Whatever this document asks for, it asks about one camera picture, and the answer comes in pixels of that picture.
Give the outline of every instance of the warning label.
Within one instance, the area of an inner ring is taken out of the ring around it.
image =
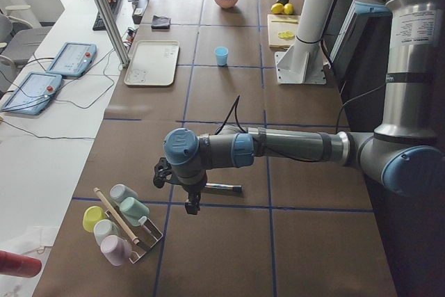
[[[425,10],[393,17],[390,47],[433,43],[435,23],[435,10]]]

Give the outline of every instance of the label on robot arm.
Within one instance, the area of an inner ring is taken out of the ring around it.
[[[440,31],[441,11],[424,10],[393,16],[390,48],[404,45],[436,44]]]

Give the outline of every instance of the white cup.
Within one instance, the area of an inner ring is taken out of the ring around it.
[[[120,236],[118,226],[109,219],[102,219],[96,223],[93,230],[97,245],[101,245],[102,241],[111,235]]]
[[[116,184],[110,190],[110,197],[113,199],[115,204],[119,205],[126,198],[138,199],[138,194],[133,189],[125,186],[124,184]]]
[[[119,236],[107,236],[100,244],[100,250],[114,266],[121,266],[131,256],[131,245]]]

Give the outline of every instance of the blue joint cap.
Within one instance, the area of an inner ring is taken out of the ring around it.
[[[357,15],[383,16],[390,15],[391,11],[381,3],[363,3],[355,1],[355,13]]]
[[[445,155],[431,146],[406,149],[383,168],[382,183],[399,195],[427,195],[445,185]]]
[[[193,131],[178,128],[165,137],[165,157],[174,166],[184,165],[193,159],[199,146],[199,140]]]
[[[235,167],[253,164],[253,139],[250,134],[237,134],[232,142],[232,163]]]

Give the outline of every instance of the lemon slice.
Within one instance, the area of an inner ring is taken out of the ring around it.
[[[285,39],[285,40],[288,40],[288,39],[294,38],[295,34],[292,33],[291,31],[280,31],[278,33],[278,37],[282,38],[282,39]]]

